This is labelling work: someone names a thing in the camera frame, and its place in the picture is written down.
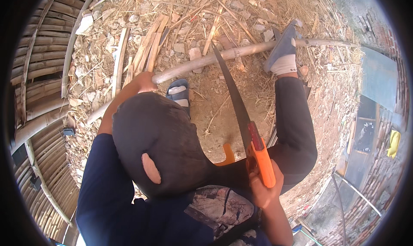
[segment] orange saw handle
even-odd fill
[[[265,187],[272,188],[276,185],[276,177],[264,139],[260,137],[253,121],[248,124],[248,130],[252,140],[247,148],[247,170],[251,171],[258,166],[262,183]]]

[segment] t-shirt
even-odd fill
[[[96,136],[80,188],[76,222],[86,245],[208,245],[256,207],[228,187],[209,185],[172,198],[137,198],[113,138]],[[271,245],[259,228],[232,245]]]

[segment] yellow cloth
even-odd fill
[[[393,159],[395,158],[397,154],[397,149],[399,148],[400,135],[400,132],[396,130],[391,130],[390,148],[387,151],[387,156],[391,156]]]

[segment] orange object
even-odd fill
[[[251,145],[248,147],[247,170],[252,170],[255,166],[258,166],[262,183],[265,187],[272,188],[276,185],[276,177],[274,175],[273,165],[271,163],[270,156],[268,155],[264,139],[260,139],[263,143],[264,149],[256,150],[253,141],[251,141]]]
[[[224,145],[222,145],[222,147],[224,148],[226,158],[224,161],[215,163],[214,165],[226,166],[226,165],[229,165],[230,163],[235,163],[235,156],[234,156],[234,152],[231,149],[231,144],[225,143]]]

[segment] black pants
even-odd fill
[[[268,153],[284,174],[282,193],[302,181],[317,160],[313,123],[302,82],[276,82],[277,144]],[[112,133],[119,158],[148,197],[173,196],[208,184],[249,190],[245,159],[215,166],[204,155],[196,126],[177,103],[155,93],[126,100],[113,115]],[[160,175],[154,184],[143,170],[148,153]]]

